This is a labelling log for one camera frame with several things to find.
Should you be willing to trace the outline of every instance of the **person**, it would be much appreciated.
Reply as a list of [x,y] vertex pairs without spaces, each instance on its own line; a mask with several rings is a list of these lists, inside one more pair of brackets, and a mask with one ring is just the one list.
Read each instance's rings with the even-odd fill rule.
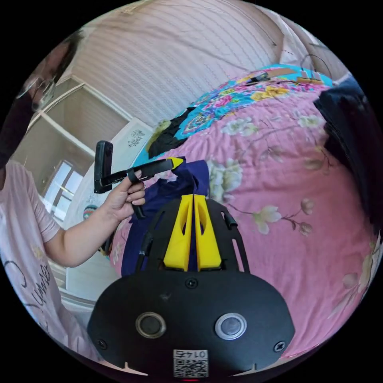
[[39,64],[1,127],[0,257],[21,302],[46,333],[69,349],[102,362],[85,328],[63,306],[47,257],[66,267],[84,263],[133,214],[132,204],[145,203],[144,185],[124,179],[89,219],[63,230],[46,211],[32,174],[10,160],[32,116],[52,97],[80,41],[81,34],[74,33]]

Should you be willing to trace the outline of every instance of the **black background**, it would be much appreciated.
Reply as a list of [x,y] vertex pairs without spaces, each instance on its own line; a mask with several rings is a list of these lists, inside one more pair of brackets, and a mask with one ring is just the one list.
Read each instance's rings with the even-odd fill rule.
[[[129,1],[109,0],[96,4],[89,0],[66,0],[4,4],[1,25],[1,123],[22,83],[53,47],[83,24],[127,3]],[[355,3],[355,6],[346,2],[337,4],[337,9],[335,3],[257,1],[258,5],[300,24],[336,53],[358,80],[382,122],[383,87],[380,85],[382,76],[379,75],[381,69],[377,60],[382,47],[381,13],[374,9],[372,2]],[[112,381],[84,366],[50,340],[27,314],[3,268],[0,268],[0,273],[0,345],[3,354],[0,366],[2,374],[7,375],[2,380]],[[355,381],[378,377],[383,355],[379,315],[382,274],[383,266],[379,268],[359,308],[326,345],[299,366],[271,381]],[[99,370],[129,382],[156,381],[152,377],[132,376],[103,369],[102,366]],[[247,376],[246,381],[257,382],[256,375]]]

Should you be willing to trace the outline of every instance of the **qr code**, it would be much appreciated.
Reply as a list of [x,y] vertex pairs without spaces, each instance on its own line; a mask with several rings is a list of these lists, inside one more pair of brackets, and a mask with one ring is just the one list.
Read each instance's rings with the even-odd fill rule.
[[176,378],[206,378],[209,363],[207,359],[174,359],[174,377]]

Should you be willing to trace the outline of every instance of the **hand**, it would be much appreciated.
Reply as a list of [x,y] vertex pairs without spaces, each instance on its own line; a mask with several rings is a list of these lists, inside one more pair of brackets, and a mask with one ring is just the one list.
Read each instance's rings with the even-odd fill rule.
[[[141,177],[141,171],[136,172],[136,177]],[[133,211],[133,205],[143,205],[145,203],[144,184],[142,182],[132,185],[129,178],[126,177],[117,187],[108,195],[101,208],[108,216],[117,221],[122,221],[130,217]]]

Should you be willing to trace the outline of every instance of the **sticker on wall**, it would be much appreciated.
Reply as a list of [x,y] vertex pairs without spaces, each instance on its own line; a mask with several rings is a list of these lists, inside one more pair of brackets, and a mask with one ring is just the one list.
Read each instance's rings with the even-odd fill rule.
[[173,372],[176,378],[209,376],[207,350],[173,350]]

